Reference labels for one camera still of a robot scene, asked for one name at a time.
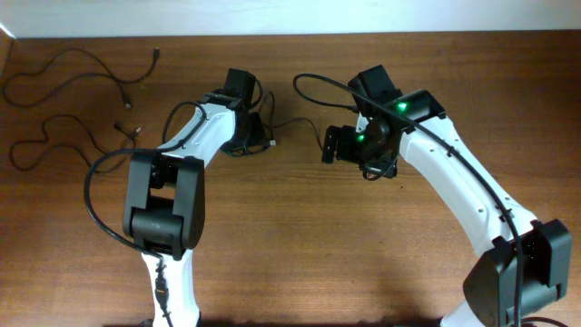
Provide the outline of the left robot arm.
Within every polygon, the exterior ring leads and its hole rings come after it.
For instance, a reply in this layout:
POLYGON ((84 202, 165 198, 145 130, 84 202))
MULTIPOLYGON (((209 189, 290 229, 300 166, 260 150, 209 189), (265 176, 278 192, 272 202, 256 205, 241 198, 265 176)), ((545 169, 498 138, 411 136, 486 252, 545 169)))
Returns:
POLYGON ((223 148, 250 138, 250 110, 261 90, 251 73, 232 68, 223 88, 197 103, 191 120, 173 137, 164 136, 155 154, 130 162, 123 232, 144 248, 153 292, 154 316, 145 326, 197 326, 194 249, 205 221, 204 172, 223 148))

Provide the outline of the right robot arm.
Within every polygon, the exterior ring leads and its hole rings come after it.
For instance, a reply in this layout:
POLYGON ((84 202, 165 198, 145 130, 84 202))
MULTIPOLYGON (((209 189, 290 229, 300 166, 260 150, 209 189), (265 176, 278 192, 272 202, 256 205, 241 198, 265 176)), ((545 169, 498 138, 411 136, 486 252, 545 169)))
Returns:
POLYGON ((356 125, 330 126, 322 160, 357 164, 364 178, 396 176, 412 165, 459 221, 478 261, 463 282, 463 302, 440 326, 521 326, 566 296, 572 235, 558 220, 540 222, 514 200, 461 140, 426 90, 403 94, 381 65, 347 87, 356 125))

